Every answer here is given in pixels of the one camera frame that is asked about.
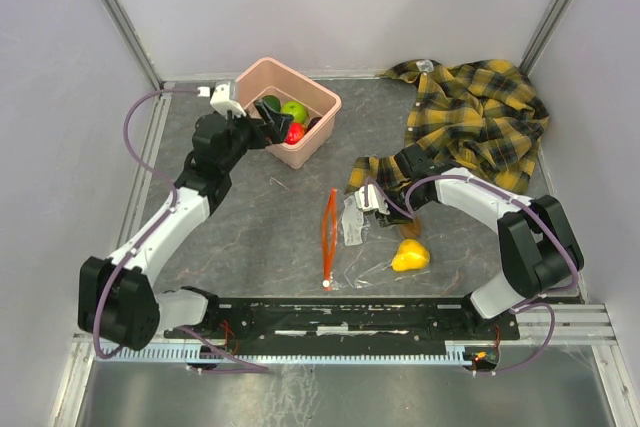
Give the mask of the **dark green fake avocado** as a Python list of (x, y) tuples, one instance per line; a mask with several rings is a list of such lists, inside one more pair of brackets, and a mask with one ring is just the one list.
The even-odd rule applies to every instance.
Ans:
[(262, 101), (273, 111), (279, 112), (281, 110), (280, 99), (274, 95), (266, 95)]

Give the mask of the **red fake tomato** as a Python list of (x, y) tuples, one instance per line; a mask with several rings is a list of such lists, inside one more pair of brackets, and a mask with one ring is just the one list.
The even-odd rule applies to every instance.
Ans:
[(304, 138), (306, 131), (307, 129), (304, 124), (292, 122), (286, 135), (285, 143), (287, 145), (296, 145)]

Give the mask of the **green fake apple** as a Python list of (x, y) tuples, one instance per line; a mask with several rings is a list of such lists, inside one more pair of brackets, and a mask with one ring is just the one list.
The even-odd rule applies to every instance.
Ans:
[(298, 101), (288, 101), (281, 106), (283, 114), (291, 115), (296, 123), (305, 124), (308, 118), (306, 107)]

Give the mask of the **clear zip top bag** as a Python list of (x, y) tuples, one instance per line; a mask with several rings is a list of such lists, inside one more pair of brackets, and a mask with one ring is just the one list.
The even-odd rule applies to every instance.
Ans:
[[(358, 209), (354, 193), (332, 189), (328, 196), (321, 220), (322, 287), (327, 291), (367, 288), (425, 271), (430, 263), (421, 270), (407, 272), (391, 268), (391, 261), (405, 239), (398, 226), (381, 227), (376, 212)], [(408, 222), (415, 219), (408, 216), (405, 208), (387, 198), (386, 201), (389, 211), (406, 215)]]

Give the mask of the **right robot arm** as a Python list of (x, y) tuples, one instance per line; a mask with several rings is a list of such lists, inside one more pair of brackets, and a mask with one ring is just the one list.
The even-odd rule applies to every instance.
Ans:
[(584, 257), (561, 203), (510, 193), (481, 180), (455, 162), (437, 163), (419, 147), (394, 156), (402, 179), (390, 187), (367, 178), (356, 192), (363, 212), (384, 224), (406, 223), (429, 202), (455, 208), (498, 236), (501, 270), (466, 296), (458, 315), (467, 336), (481, 338), (495, 317), (551, 292), (578, 286)]

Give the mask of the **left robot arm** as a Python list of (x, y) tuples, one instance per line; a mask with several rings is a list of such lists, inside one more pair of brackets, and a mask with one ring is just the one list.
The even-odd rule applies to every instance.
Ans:
[(256, 117), (232, 111), (202, 116), (165, 204), (109, 257), (84, 262), (79, 276), (81, 330), (134, 351), (157, 333), (182, 326), (201, 337), (219, 330), (216, 296), (194, 287), (157, 294), (153, 285), (177, 248), (220, 206), (239, 160), (252, 149), (286, 140), (293, 116), (272, 110), (263, 100), (254, 106)]

